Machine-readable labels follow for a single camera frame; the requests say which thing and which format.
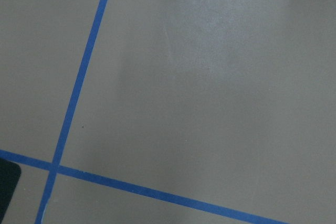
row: blue tape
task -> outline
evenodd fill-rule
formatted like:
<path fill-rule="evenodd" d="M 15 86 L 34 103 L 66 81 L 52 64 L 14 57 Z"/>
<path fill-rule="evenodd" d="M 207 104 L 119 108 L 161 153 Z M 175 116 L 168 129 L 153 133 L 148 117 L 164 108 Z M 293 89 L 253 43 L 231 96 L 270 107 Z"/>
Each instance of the blue tape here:
<path fill-rule="evenodd" d="M 84 82 L 84 77 L 86 74 L 86 71 L 88 69 L 88 65 L 90 62 L 90 58 L 91 58 L 91 54 L 93 51 L 93 47 L 94 47 L 94 43 L 96 42 L 96 38 L 97 38 L 97 34 L 98 34 L 98 30 L 100 27 L 100 23 L 104 14 L 104 10 L 106 7 L 106 3 L 107 0 L 100 0 L 99 4 L 98 4 L 98 8 L 96 11 L 96 15 L 95 18 L 93 20 L 93 24 L 91 27 L 91 31 L 90 31 L 90 35 L 85 47 L 85 51 L 83 54 L 83 58 L 78 70 L 78 74 L 76 77 L 76 81 L 75 81 L 75 85 L 74 85 L 74 89 L 72 90 L 72 94 L 71 94 L 71 98 L 69 101 L 69 105 L 68 105 L 68 109 L 63 121 L 63 125 L 62 125 L 62 129 L 59 135 L 59 139 L 57 142 L 57 146 L 56 146 L 56 150 L 54 153 L 54 157 L 52 159 L 52 164 L 50 167 L 50 172 L 47 178 L 47 182 L 46 182 L 46 186 L 42 195 L 42 199 L 40 202 L 40 206 L 38 209 L 38 213 L 36 216 L 36 220 L 35 220 L 35 224 L 41 224 L 42 220 L 43 220 L 43 215 L 45 212 L 45 209 L 47 207 L 48 204 L 48 200 L 51 196 L 51 192 L 52 192 L 52 188 L 54 187 L 54 183 L 55 183 L 55 179 L 56 179 L 56 175 L 57 175 L 57 170 L 59 167 L 59 164 L 61 162 L 61 158 L 63 155 L 63 151 L 64 151 L 64 147 L 65 147 L 65 143 L 67 141 L 68 138 L 68 134 L 69 134 L 69 130 L 70 130 L 70 126 L 71 126 L 71 122 L 72 122 L 72 118 L 73 115 L 75 113 L 75 109 L 76 109 L 76 105 L 78 102 L 78 98 L 79 98 L 79 94 Z"/>
<path fill-rule="evenodd" d="M 107 178 L 107 177 L 99 176 L 99 175 L 92 174 L 92 173 L 86 173 L 86 172 L 68 168 L 65 166 L 60 166 L 58 173 L 66 175 L 66 176 L 74 177 L 77 179 L 89 181 L 95 184 L 104 185 L 104 186 L 116 188 L 116 189 L 123 190 L 123 191 L 128 191 L 130 193 L 143 195 L 143 196 L 147 196 L 150 198 L 154 198 L 154 199 L 158 199 L 158 200 L 162 200 L 166 202 L 171 202 L 171 203 L 178 204 L 181 206 L 194 208 L 197 210 L 209 212 L 209 213 L 216 214 L 216 215 L 221 215 L 221 216 L 236 219 L 236 220 L 245 221 L 248 223 L 286 224 L 285 222 L 248 214 L 245 212 L 209 204 L 209 203 L 194 200 L 194 199 L 181 197 L 181 196 L 174 195 L 174 194 L 165 193 L 163 191 L 158 191 L 158 190 L 150 189 L 147 187 L 130 184 L 127 182 L 122 182 L 120 180 Z"/>
<path fill-rule="evenodd" d="M 50 170 L 50 166 L 51 166 L 51 163 L 49 162 L 23 156 L 23 155 L 19 155 L 19 154 L 15 154 L 12 152 L 3 151 L 3 150 L 0 150 L 0 157 L 8 161 L 12 161 L 12 162 L 16 162 L 16 163 L 20 163 L 24 165 L 29 165 L 29 166 L 40 168 L 43 170 Z"/>

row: black rounded corner object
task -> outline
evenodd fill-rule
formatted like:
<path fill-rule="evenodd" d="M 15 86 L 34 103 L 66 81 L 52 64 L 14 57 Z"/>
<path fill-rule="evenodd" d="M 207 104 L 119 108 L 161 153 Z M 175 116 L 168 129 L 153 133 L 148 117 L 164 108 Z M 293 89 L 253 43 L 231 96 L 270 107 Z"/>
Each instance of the black rounded corner object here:
<path fill-rule="evenodd" d="M 0 158 L 0 223 L 21 175 L 19 165 Z"/>

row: blue line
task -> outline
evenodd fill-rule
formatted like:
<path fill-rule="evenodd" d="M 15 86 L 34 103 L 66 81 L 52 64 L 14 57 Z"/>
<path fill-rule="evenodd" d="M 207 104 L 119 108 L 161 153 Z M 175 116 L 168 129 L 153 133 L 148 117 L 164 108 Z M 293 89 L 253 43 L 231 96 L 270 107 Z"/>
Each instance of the blue line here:
<path fill-rule="evenodd" d="M 23 156 L 23 155 L 19 155 L 19 154 L 15 154 L 12 152 L 3 151 L 3 150 L 0 150 L 0 157 L 6 160 L 9 160 L 9 161 L 21 163 L 24 165 L 30 165 L 32 167 L 40 168 L 43 170 L 49 170 L 51 166 L 51 163 L 49 162 Z"/>
<path fill-rule="evenodd" d="M 221 215 L 221 216 L 236 219 L 236 220 L 245 221 L 248 223 L 286 224 L 285 222 L 272 220 L 272 219 L 264 218 L 264 217 L 257 216 L 257 215 L 248 214 L 248 213 L 241 212 L 238 210 L 233 210 L 233 209 L 229 209 L 226 207 L 209 204 L 206 202 L 189 199 L 189 198 L 181 197 L 181 196 L 174 195 L 174 194 L 165 193 L 162 191 L 130 184 L 127 182 L 122 182 L 120 180 L 107 178 L 107 177 L 99 176 L 99 175 L 92 174 L 92 173 L 86 173 L 86 172 L 68 168 L 65 166 L 59 166 L 58 173 L 66 175 L 66 176 L 74 177 L 77 179 L 86 180 L 86 181 L 89 181 L 95 184 L 104 185 L 104 186 L 120 189 L 123 191 L 128 191 L 130 193 L 143 195 L 146 197 L 150 197 L 150 198 L 154 198 L 154 199 L 158 199 L 162 201 L 171 202 L 171 203 L 178 204 L 181 206 L 194 208 L 197 210 L 209 212 L 209 213 L 216 214 L 216 215 Z"/>
<path fill-rule="evenodd" d="M 86 71 L 88 69 L 89 61 L 91 58 L 92 50 L 94 47 L 94 43 L 96 42 L 99 26 L 104 14 L 104 10 L 106 7 L 107 0 L 100 0 L 98 4 L 98 8 L 96 11 L 95 19 L 93 20 L 93 24 L 91 27 L 90 35 L 85 47 L 85 51 L 83 54 L 83 58 L 78 70 L 77 78 L 75 81 L 74 89 L 72 90 L 71 98 L 69 101 L 68 109 L 63 121 L 62 129 L 59 135 L 59 139 L 57 142 L 56 150 L 54 153 L 54 157 L 52 159 L 52 164 L 50 167 L 50 172 L 47 178 L 46 186 L 42 195 L 42 199 L 40 202 L 40 206 L 38 209 L 38 213 L 36 216 L 35 224 L 41 224 L 44 216 L 45 209 L 47 207 L 49 198 L 51 196 L 52 188 L 54 187 L 56 175 L 57 175 L 57 170 L 59 167 L 59 164 L 61 162 L 61 158 L 63 155 L 65 143 L 68 138 L 71 122 L 73 115 L 75 113 L 77 101 L 79 98 L 79 94 L 84 82 L 84 77 L 86 74 Z"/>

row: black object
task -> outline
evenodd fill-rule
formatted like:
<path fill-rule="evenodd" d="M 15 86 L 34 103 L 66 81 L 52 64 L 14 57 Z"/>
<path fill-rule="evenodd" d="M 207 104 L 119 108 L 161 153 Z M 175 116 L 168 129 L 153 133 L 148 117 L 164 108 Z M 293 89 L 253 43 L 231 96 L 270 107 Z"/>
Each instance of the black object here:
<path fill-rule="evenodd" d="M 13 196 L 21 175 L 21 168 L 12 162 L 0 158 L 0 223 Z"/>

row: gray surface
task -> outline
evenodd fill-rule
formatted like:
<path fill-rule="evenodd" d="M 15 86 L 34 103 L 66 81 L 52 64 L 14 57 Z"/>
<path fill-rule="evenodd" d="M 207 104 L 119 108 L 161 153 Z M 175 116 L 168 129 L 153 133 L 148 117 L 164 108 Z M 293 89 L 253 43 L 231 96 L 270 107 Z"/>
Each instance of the gray surface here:
<path fill-rule="evenodd" d="M 246 222 L 59 175 L 49 208 L 45 213 L 44 223 L 244 224 Z"/>
<path fill-rule="evenodd" d="M 1 149 L 51 161 L 99 0 L 1 0 Z"/>
<path fill-rule="evenodd" d="M 22 173 L 1 224 L 34 223 L 48 173 L 20 165 Z"/>
<path fill-rule="evenodd" d="M 98 0 L 1 1 L 0 149 L 50 161 Z M 62 164 L 334 223 L 335 11 L 336 0 L 109 0 Z M 28 169 L 5 223 L 34 222 L 46 172 Z M 94 216 L 236 223 L 59 175 L 44 223 Z"/>

